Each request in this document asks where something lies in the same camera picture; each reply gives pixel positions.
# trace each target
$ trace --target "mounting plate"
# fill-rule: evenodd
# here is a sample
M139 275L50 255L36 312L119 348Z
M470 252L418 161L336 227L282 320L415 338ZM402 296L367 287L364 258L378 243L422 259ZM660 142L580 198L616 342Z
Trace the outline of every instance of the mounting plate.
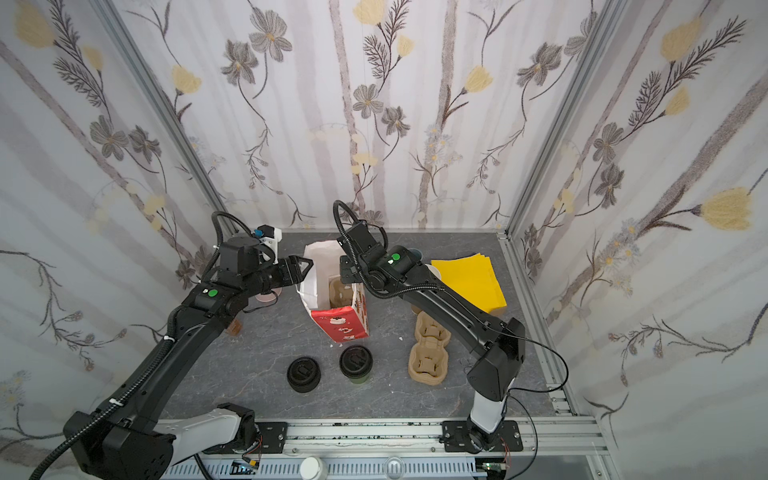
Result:
M514 420L505 420L500 427L498 440L486 452L503 452L504 444L507 443L510 452L522 452L523 441L520 438L520 429L518 423ZM442 423L442 437L440 441L445 445L446 452L467 452L467 445L471 445L468 437L466 420L446 420Z
M283 453L286 443L286 422L257 422L256 427L261 433L261 453Z

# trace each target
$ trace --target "white bottle cap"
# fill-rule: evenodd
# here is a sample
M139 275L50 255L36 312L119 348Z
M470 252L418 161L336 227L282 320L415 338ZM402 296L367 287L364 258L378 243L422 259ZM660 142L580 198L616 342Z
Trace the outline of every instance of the white bottle cap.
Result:
M314 480L320 477L320 462L315 457L307 457L301 462L299 473L303 480Z

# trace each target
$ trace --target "yellow flower print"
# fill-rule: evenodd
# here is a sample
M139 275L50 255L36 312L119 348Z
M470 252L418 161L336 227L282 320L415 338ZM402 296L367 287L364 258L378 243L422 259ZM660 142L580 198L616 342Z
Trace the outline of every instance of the yellow flower print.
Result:
M88 59L91 67L101 71L104 67L104 59L101 57L101 51L98 48L89 47L88 45L83 46L82 50L83 55Z
M491 76L491 73L485 67L478 65L469 72L467 82L464 84L464 89L469 93L477 93L485 90L492 81L493 77Z
M92 235L98 235L101 229L101 226L98 223L98 221L91 218L90 220L85 222L85 228L87 228Z
M574 212L574 194L569 189L564 189L560 192L560 197L554 201L552 205L555 210L559 211L561 207L564 208L565 213L572 214Z
M200 89L200 84L203 83L200 78L195 77L191 71L181 65L174 65L170 74L174 78L174 86L182 94L193 94Z
M701 27L701 17L670 30L661 39L661 54L667 61L678 61L696 41Z
M150 195L144 204L144 213L151 215L163 207L165 207L165 197L163 195Z
M94 212L94 218L100 222L106 222L109 220L109 212L107 212L104 208L97 208Z
M709 225L720 230L746 230L752 197L744 187L731 188L713 195L694 213L701 215Z
M415 42L405 35L400 35L397 38L397 54L401 57L408 56L413 51L413 45Z
M664 109L665 115L677 115L682 113L690 105L690 97L688 96L688 89L681 87L677 93L670 99L667 104L667 108Z
M375 167L379 163L379 159L371 155L369 152L359 152L352 156L352 159L358 164L368 164L371 167Z
M18 39L35 48L50 47L55 40L45 16L30 2L19 2L15 27Z
M377 25L384 18L384 0L360 0L352 13L364 25Z

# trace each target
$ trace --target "cardboard cup holder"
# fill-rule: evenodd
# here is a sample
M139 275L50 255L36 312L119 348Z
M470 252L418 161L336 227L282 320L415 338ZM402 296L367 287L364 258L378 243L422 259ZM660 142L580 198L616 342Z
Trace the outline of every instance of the cardboard cup holder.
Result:
M411 349L408 374L416 382L439 385L448 375L448 352L434 337L425 337Z
M416 317L415 337L416 342L433 338L438 346L446 346L451 341L451 332L427 315L426 312L421 312Z

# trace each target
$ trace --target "paper bag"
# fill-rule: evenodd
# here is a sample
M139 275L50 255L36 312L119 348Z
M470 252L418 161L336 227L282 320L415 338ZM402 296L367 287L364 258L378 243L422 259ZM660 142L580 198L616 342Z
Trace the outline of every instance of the paper bag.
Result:
M342 255L345 255L344 249L335 240L307 245L304 256L315 265L297 287L312 320L334 342L368 336L366 293L361 283L344 285L340 282L339 257ZM332 308L332 300L334 306L343 306Z

